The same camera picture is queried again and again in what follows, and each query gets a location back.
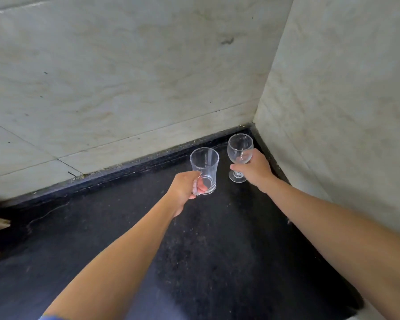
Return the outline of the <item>person's right hand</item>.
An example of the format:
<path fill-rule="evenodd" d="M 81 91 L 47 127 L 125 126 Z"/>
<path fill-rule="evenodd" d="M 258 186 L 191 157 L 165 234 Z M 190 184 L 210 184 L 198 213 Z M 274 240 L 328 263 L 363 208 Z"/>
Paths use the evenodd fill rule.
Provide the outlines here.
<path fill-rule="evenodd" d="M 277 180 L 266 157 L 256 148 L 252 150 L 250 163 L 254 166 L 249 172 L 241 172 L 246 180 L 261 192 L 269 194 L 271 185 Z"/>

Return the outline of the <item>person's left hand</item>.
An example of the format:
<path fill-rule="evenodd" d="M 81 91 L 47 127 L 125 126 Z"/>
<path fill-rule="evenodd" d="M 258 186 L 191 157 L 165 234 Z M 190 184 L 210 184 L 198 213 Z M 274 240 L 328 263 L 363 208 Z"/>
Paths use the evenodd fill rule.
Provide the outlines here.
<path fill-rule="evenodd" d="M 171 206 L 172 216 L 178 216 L 189 199 L 194 199 L 207 188 L 200 179 L 195 182 L 186 182 L 182 179 L 182 172 L 176 174 L 167 193 L 166 200 Z"/>

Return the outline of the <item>clear glass mug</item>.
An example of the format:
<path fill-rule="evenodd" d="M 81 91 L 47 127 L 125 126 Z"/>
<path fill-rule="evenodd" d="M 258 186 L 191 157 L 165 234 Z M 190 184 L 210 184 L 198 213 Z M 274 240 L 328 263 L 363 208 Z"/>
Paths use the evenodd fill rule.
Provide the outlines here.
<path fill-rule="evenodd" d="M 212 148 L 201 147 L 195 149 L 190 155 L 190 163 L 193 171 L 200 172 L 199 179 L 207 188 L 202 194 L 208 195 L 214 192 L 217 185 L 217 169 L 220 156 Z"/>

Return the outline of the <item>clear stemmed wine glass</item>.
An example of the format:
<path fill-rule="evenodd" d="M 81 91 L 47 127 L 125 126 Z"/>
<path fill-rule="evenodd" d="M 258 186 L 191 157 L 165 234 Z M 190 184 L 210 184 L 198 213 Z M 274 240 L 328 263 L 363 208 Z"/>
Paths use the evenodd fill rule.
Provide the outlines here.
<path fill-rule="evenodd" d="M 229 138 L 227 153 L 233 163 L 247 164 L 252 157 L 254 141 L 247 134 L 234 134 Z"/>

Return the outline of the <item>person's left forearm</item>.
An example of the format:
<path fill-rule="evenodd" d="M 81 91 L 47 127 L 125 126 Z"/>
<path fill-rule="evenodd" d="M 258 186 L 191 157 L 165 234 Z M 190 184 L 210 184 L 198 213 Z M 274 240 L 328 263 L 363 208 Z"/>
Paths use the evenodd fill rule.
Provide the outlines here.
<path fill-rule="evenodd" d="M 67 320 L 122 320 L 173 218 L 164 196 L 87 264 L 43 315 Z"/>

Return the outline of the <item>person's right forearm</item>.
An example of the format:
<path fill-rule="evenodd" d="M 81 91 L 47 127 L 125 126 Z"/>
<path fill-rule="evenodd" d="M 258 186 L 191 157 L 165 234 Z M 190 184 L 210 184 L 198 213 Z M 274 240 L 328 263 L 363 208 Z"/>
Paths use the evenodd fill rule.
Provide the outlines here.
<path fill-rule="evenodd" d="M 400 319 L 400 233 L 275 178 L 258 186 L 388 319 Z"/>

